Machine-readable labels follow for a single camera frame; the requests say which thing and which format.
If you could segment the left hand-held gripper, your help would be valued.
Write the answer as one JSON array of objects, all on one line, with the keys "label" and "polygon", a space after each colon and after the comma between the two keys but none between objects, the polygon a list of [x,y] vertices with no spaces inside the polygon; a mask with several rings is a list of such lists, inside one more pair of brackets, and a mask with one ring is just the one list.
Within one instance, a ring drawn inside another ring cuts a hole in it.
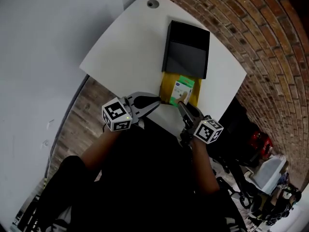
[{"label": "left hand-held gripper", "polygon": [[134,92],[113,98],[102,105],[102,118],[110,131],[123,131],[138,124],[161,104],[159,96],[148,92]]}]

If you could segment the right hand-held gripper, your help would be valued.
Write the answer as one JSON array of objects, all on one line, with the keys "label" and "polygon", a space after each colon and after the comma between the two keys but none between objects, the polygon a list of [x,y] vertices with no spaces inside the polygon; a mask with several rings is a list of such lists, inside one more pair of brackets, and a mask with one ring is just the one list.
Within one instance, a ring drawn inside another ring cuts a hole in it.
[{"label": "right hand-held gripper", "polygon": [[182,130],[180,144],[189,145],[190,141],[196,137],[206,144],[215,142],[223,131],[223,126],[211,116],[204,116],[202,112],[188,103],[185,105],[182,101],[178,102],[178,110],[183,118],[185,127]]}]

